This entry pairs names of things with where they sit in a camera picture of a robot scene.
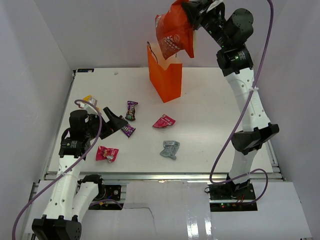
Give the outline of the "purple brown M&M's packet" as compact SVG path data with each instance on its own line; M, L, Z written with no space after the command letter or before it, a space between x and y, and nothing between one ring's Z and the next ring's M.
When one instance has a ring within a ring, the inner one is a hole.
M127 102L127 112L126 112L126 115L125 115L125 118L129 121L135 121L136 120L136 117L135 117L135 114L136 114L136 105L138 105L138 102L136 101L128 101Z

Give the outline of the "cassava chips bag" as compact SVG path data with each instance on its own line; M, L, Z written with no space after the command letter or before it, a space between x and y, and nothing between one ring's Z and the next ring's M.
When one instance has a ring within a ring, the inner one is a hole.
M167 13L155 17L155 32L158 45L164 59L186 51L194 58L194 30L188 21L182 4L188 0L177 0Z

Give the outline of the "pink candy packet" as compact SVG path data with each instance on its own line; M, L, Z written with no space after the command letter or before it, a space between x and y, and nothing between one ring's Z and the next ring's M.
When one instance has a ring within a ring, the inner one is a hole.
M117 155L119 153L119 149L117 148L109 148L105 146L99 146L96 152L96 161L108 161L109 163L113 163Z

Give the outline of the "red candy packet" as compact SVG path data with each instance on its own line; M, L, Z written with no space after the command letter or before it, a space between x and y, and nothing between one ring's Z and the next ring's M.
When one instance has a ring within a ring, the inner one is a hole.
M175 124L175 120L169 117L166 114L163 114L153 125L153 128L162 129L173 126Z

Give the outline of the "yellow snack packet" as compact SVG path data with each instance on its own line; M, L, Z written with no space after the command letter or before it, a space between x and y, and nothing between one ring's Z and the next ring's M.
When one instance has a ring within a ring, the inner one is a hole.
M92 97L91 95L88 95L86 97L83 98L84 101L91 103L92 105L96 106L98 101Z

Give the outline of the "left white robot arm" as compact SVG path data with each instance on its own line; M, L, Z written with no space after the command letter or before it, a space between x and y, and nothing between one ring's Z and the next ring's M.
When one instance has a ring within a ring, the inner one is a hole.
M79 176L91 141L105 139L127 125L108 107L103 109L108 117L104 121L98 113L85 109L74 110L69 115L69 128L60 141L59 163L52 194L41 218L32 222L32 231L39 240L78 240L82 234L81 221L93 199L105 196L106 187L98 174Z

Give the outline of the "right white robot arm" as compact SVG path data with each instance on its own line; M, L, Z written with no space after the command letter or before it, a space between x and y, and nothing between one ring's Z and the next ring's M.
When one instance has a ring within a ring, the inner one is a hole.
M221 0L194 0L182 3L187 20L194 30L203 28L220 46L217 63L236 99L240 116L223 149L229 143L234 148L234 158L226 180L210 179L208 192L233 199L239 204L248 191L254 173L254 158L263 144L275 136L280 128L271 123L262 105L254 72L253 60L246 42L254 32L254 17L245 9L236 9L225 17L225 4Z

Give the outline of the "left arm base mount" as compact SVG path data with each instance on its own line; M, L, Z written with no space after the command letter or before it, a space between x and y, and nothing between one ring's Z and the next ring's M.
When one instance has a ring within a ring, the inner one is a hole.
M121 185L105 185L98 186L98 194L93 199L91 206L108 203L119 204L121 199Z

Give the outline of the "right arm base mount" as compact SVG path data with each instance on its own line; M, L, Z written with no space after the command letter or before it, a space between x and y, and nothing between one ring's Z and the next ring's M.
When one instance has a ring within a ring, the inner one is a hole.
M209 195L209 205L212 213L256 212L258 210L257 203L252 203L256 199L252 183L235 192L232 191L229 183L209 184L204 192Z

